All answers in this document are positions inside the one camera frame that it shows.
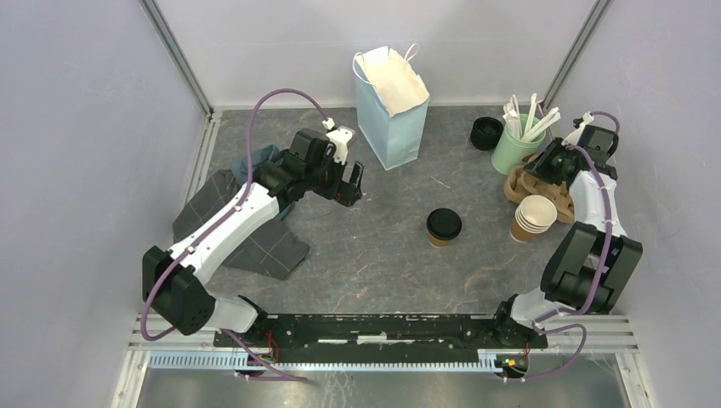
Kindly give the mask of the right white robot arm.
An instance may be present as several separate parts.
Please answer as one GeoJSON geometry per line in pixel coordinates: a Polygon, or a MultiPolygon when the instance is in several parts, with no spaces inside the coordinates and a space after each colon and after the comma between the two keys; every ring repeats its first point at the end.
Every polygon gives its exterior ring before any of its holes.
{"type": "Polygon", "coordinates": [[[525,165],[543,182],[566,185],[575,220],[539,286],[499,305],[491,323],[497,344],[521,347],[548,333],[546,324],[556,318],[613,309],[643,253],[642,244],[622,228],[616,209],[617,172],[608,160],[618,145],[617,132],[579,125],[525,165]]]}

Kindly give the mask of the light blue paper bag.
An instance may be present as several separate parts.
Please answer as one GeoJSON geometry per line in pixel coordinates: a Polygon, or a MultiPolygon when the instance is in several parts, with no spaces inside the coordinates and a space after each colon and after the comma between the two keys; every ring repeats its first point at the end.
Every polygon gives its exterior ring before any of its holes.
{"type": "Polygon", "coordinates": [[[412,65],[418,45],[404,54],[389,46],[355,54],[357,122],[384,169],[417,159],[429,91],[412,65]]]}

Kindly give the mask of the brown pulp cup carrier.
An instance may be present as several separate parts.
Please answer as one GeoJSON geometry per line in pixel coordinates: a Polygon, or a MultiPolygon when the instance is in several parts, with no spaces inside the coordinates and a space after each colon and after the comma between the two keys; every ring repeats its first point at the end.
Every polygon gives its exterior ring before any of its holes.
{"type": "Polygon", "coordinates": [[[504,194],[511,202],[518,204],[527,196],[544,196],[555,205],[559,222],[573,224],[575,208],[568,184],[566,182],[562,184],[546,183],[524,169],[525,164],[539,156],[539,153],[528,155],[523,158],[521,165],[511,170],[503,185],[504,194]]]}

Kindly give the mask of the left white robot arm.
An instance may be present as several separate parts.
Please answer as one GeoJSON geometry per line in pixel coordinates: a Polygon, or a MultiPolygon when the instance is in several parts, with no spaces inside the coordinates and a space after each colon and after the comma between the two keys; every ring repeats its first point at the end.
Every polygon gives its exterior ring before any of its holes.
{"type": "Polygon", "coordinates": [[[244,240],[306,192],[346,207],[361,198],[363,164],[343,180],[353,136],[347,127],[299,130],[288,149],[253,167],[243,190],[199,229],[167,250],[151,247],[142,258],[141,320],[154,310],[186,336],[209,326],[233,331],[247,346],[261,344],[267,324],[260,308],[244,297],[213,295],[206,285],[244,240]]]}

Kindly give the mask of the brown paper coffee cup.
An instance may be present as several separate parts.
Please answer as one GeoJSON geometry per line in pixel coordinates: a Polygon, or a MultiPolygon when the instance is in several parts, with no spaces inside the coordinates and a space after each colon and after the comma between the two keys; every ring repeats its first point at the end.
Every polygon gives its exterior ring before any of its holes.
{"type": "Polygon", "coordinates": [[[434,247],[447,247],[453,240],[457,238],[456,233],[450,233],[450,234],[437,234],[432,229],[428,230],[428,238],[429,242],[434,247]]]}

